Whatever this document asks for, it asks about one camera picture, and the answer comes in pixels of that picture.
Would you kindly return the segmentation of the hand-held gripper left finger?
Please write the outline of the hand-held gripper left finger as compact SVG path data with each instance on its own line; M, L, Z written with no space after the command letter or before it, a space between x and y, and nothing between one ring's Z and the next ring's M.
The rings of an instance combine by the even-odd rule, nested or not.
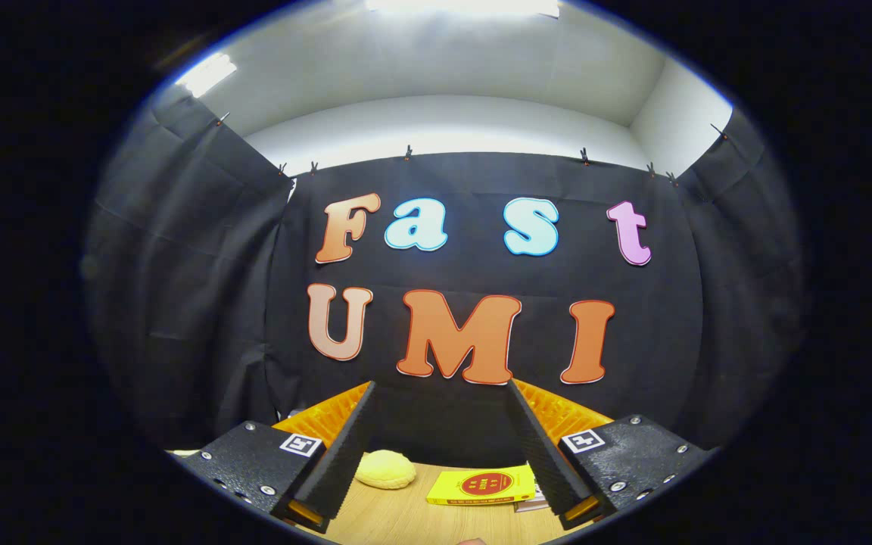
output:
M373 435L377 406L368 381L275 425L245 421L179 463L218 493L324 534Z

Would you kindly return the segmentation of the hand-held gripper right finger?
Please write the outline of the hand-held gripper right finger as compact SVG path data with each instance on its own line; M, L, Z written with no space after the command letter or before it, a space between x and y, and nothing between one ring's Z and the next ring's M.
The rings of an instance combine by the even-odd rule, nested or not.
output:
M506 413L564 530L649 503L712 458L640 414L610 419L513 379Z

